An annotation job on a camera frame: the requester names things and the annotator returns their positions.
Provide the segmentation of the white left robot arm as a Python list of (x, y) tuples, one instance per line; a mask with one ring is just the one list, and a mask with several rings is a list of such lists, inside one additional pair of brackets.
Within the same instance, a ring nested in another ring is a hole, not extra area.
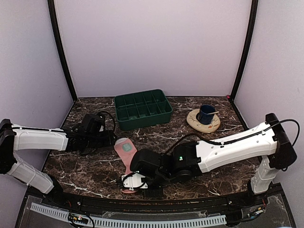
[(0, 172), (31, 186), (57, 207), (67, 203), (60, 184), (49, 175), (37, 170), (15, 155), (21, 150), (56, 150), (83, 152), (86, 148), (103, 148), (115, 144), (113, 130), (105, 129), (100, 116), (89, 118), (71, 130), (24, 127), (12, 124), (9, 119), (0, 123)]

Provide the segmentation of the pink patterned sock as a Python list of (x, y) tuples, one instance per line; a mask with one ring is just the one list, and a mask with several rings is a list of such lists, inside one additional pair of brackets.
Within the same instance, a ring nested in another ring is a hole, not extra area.
[(115, 142), (114, 150), (121, 158), (123, 164), (125, 165), (125, 175), (130, 174), (130, 165), (133, 156), (137, 152), (136, 147), (129, 138), (120, 138)]

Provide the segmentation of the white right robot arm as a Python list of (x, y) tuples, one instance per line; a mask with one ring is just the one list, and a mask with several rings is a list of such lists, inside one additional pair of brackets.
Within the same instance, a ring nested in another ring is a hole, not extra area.
[(130, 172), (116, 183), (123, 190), (155, 190), (258, 156), (262, 161), (242, 196), (245, 205), (253, 206), (261, 194), (267, 192), (277, 173), (297, 159), (294, 144), (274, 113), (267, 114), (258, 126), (228, 137), (216, 140), (199, 137), (191, 142), (180, 139), (163, 153), (147, 149), (136, 151), (126, 159)]

